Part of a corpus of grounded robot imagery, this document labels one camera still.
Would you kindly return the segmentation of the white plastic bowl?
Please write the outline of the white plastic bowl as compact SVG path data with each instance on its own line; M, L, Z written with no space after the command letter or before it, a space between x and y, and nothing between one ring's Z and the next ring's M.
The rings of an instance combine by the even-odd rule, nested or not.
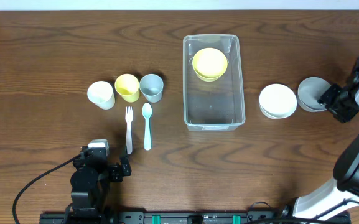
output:
M271 84L259 94L259 108L270 119L288 118L297 109L297 98L288 86Z

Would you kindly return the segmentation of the yellow plastic bowl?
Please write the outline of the yellow plastic bowl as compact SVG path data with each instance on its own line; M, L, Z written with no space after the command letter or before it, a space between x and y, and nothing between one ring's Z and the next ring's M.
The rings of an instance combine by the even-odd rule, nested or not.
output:
M228 68L225 54L216 48L204 48L193 57L192 67L196 75L205 82L219 79Z

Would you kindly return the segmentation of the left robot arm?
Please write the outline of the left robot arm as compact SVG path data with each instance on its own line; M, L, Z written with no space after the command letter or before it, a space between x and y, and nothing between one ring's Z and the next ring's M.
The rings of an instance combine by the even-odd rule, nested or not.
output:
M131 175L127 149L119 162L109 164L107 146L83 146L73 161L76 171L71 176L72 203L66 208L62 223L118 223L118 215L105 207L110 183L121 182Z

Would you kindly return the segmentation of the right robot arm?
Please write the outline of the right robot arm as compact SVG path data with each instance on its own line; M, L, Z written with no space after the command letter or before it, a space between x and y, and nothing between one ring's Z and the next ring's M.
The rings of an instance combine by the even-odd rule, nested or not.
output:
M355 101L359 106L359 90ZM292 216L326 221L359 206L359 135L338 158L333 178L309 195L299 197Z

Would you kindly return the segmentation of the white plastic cup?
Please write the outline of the white plastic cup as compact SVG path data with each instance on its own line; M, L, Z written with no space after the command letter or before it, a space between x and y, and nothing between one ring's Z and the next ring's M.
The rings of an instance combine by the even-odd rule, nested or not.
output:
M88 99L103 110L111 109L115 104L113 87L105 81L92 83L87 90Z

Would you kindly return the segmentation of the grey plastic bowl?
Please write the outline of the grey plastic bowl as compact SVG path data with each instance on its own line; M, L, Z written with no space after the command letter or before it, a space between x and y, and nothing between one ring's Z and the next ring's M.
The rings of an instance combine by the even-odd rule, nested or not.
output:
M331 87L331 84L319 77L309 77L303 80L297 90L298 105L312 113L325 111L325 105L317 100Z

